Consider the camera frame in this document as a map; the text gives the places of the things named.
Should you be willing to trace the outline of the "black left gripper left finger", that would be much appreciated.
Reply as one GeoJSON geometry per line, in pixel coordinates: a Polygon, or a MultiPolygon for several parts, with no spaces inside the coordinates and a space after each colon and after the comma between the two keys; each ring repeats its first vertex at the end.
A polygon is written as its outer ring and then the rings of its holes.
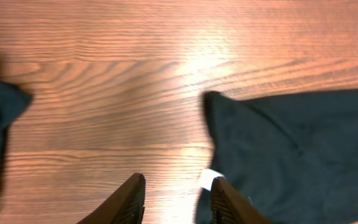
{"type": "Polygon", "coordinates": [[[145,212],[145,185],[143,174],[132,174],[78,224],[141,224],[145,212]]]}

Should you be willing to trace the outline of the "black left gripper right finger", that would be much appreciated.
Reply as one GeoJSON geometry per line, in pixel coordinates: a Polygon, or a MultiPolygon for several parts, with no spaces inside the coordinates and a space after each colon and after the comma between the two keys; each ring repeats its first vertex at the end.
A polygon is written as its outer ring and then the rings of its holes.
{"type": "Polygon", "coordinates": [[[211,186],[213,224],[271,224],[224,177],[211,186]]]}

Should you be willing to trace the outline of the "black t-shirt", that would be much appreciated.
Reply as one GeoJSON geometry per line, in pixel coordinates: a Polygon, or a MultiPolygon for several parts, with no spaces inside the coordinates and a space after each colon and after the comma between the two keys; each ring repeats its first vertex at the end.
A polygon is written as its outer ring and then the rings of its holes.
{"type": "Polygon", "coordinates": [[[273,223],[358,222],[358,89],[204,94],[213,171],[273,223]]]}

